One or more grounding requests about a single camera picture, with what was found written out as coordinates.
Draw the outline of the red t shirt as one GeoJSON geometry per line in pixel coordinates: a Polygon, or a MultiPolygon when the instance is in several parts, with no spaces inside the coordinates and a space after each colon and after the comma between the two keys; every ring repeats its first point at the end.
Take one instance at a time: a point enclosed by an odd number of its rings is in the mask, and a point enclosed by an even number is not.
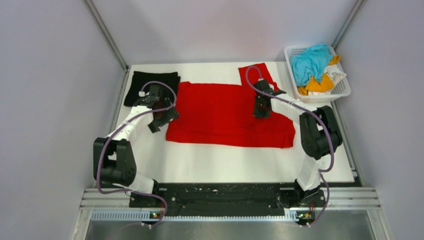
{"type": "Polygon", "coordinates": [[[256,69],[240,67],[240,85],[181,82],[176,110],[179,118],[168,124],[165,139],[188,144],[217,144],[248,148],[291,148],[296,130],[292,120],[271,112],[269,117],[253,115],[256,91],[249,85],[264,78],[275,90],[265,63],[256,69]]]}

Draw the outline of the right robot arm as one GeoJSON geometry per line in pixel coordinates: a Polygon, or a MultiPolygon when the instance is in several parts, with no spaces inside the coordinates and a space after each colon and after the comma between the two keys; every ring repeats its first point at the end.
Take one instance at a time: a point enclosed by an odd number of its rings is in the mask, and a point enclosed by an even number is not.
{"type": "Polygon", "coordinates": [[[315,107],[290,97],[282,90],[273,90],[265,79],[250,87],[256,92],[255,118],[265,119],[271,113],[277,113],[299,125],[304,160],[294,180],[293,199],[287,205],[307,206],[318,196],[320,175],[333,168],[335,151],[343,142],[334,111],[328,105],[315,107]]]}

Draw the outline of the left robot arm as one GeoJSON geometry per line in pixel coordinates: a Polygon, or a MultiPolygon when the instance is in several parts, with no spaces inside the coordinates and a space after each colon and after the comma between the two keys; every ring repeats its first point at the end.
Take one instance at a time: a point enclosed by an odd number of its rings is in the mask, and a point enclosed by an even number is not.
{"type": "Polygon", "coordinates": [[[102,189],[101,184],[105,183],[117,187],[117,193],[140,196],[149,207],[161,204],[167,208],[158,182],[138,171],[132,145],[144,130],[158,133],[162,126],[179,117],[175,108],[177,96],[170,86],[159,81],[150,81],[144,87],[149,90],[135,101],[121,124],[107,136],[94,141],[93,176],[98,192],[103,195],[113,193],[102,189]]]}

